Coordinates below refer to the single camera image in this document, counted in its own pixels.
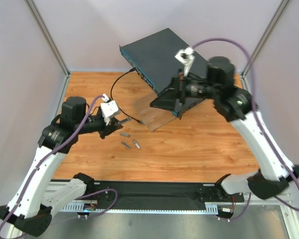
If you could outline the blue-faced grey network switch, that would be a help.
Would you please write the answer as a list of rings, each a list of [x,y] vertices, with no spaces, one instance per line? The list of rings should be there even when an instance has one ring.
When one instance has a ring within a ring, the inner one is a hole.
[[[170,28],[120,46],[120,53],[157,95],[183,65],[175,55],[188,44]]]

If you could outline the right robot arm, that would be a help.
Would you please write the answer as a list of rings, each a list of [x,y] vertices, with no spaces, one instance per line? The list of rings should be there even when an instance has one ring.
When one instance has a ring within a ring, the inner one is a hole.
[[[226,174],[216,182],[217,187],[229,195],[253,193],[266,200],[282,193],[299,178],[299,164],[287,159],[265,132],[260,111],[252,108],[252,95],[235,86],[234,73],[230,60],[220,56],[208,60],[206,77],[180,69],[150,107],[173,111],[187,99],[212,100],[215,110],[242,136],[259,165],[256,172]]]

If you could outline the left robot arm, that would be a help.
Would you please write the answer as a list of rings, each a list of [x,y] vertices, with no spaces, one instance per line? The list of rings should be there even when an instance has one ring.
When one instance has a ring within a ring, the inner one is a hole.
[[[102,103],[92,115],[90,112],[98,99]],[[83,97],[69,97],[62,103],[60,114],[42,131],[33,163],[21,187],[7,205],[0,206],[0,233],[9,223],[24,234],[38,237],[47,230],[53,217],[72,201],[95,200],[96,195],[111,191],[97,190],[92,177],[78,173],[51,196],[44,195],[54,172],[79,135],[98,132],[104,139],[122,128],[115,118],[119,113],[117,103],[105,94],[96,96],[90,105]]]

